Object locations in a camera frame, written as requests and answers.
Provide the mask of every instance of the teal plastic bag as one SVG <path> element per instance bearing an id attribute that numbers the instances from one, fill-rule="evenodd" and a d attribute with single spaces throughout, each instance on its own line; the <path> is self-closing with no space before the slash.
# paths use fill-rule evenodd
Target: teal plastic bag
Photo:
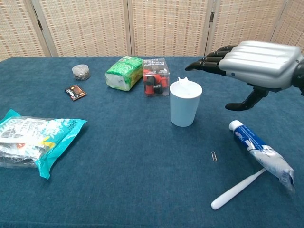
<path id="1" fill-rule="evenodd" d="M 0 167 L 38 167 L 49 179 L 55 160 L 79 133 L 86 120 L 21 116 L 9 110 L 0 121 Z"/>

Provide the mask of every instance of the barcode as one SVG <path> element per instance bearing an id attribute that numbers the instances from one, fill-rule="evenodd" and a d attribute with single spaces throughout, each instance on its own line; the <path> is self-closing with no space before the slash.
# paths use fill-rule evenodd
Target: barcode
<path id="1" fill-rule="evenodd" d="M 1 138 L 11 138 L 14 134 L 15 134 L 15 128 L 11 128 L 11 129 L 5 131 L 1 135 Z"/>

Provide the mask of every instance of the paperclip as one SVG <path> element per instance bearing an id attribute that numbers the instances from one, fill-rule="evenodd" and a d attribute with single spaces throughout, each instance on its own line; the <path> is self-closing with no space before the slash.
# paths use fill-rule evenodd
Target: paperclip
<path id="1" fill-rule="evenodd" d="M 211 155 L 212 155 L 213 161 L 214 161 L 214 162 L 217 162 L 218 159 L 217 159 L 217 156 L 215 155 L 215 152 L 214 152 L 214 151 L 211 152 Z"/>

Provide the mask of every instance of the toothpaste cap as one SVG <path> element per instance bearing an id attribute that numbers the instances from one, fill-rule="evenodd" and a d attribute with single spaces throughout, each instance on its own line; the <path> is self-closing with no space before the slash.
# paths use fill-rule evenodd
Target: toothpaste cap
<path id="1" fill-rule="evenodd" d="M 232 121 L 230 124 L 229 124 L 229 129 L 231 130 L 231 131 L 234 131 L 235 129 L 237 129 L 239 126 L 242 126 L 243 124 L 240 122 L 240 121 L 238 121 L 238 120 L 234 120 L 234 121 Z"/>

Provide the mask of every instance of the wicker screen panel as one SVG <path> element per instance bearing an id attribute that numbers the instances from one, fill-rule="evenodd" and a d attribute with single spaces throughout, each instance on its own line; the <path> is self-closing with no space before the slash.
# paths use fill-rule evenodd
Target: wicker screen panel
<path id="1" fill-rule="evenodd" d="M 131 0 L 137 56 L 195 56 L 205 50 L 207 0 Z"/>
<path id="2" fill-rule="evenodd" d="M 0 61 L 45 53 L 22 0 L 0 0 Z"/>
<path id="3" fill-rule="evenodd" d="M 221 0 L 209 50 L 243 40 L 270 41 L 285 0 Z"/>
<path id="4" fill-rule="evenodd" d="M 39 0 L 59 56 L 125 56 L 121 0 Z"/>
<path id="5" fill-rule="evenodd" d="M 304 53 L 304 0 L 289 1 L 272 41 L 297 45 Z"/>

